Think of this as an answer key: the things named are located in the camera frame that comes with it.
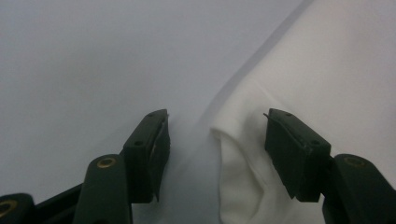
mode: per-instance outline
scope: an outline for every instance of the white surface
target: white surface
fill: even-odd
[[[166,107],[162,201],[134,218],[218,223],[208,124],[227,91],[217,94],[300,3],[1,1],[0,194],[38,203],[75,186],[91,160],[119,152],[144,115]]]
[[[323,223],[318,203],[290,200],[263,151],[270,107],[289,111],[396,187],[396,2],[315,1],[220,110],[224,224]]]

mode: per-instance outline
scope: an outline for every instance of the white cloth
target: white cloth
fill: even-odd
[[[324,223],[291,200],[263,148],[270,107],[372,161],[396,186],[396,2],[316,1],[241,81],[215,119],[224,224]]]

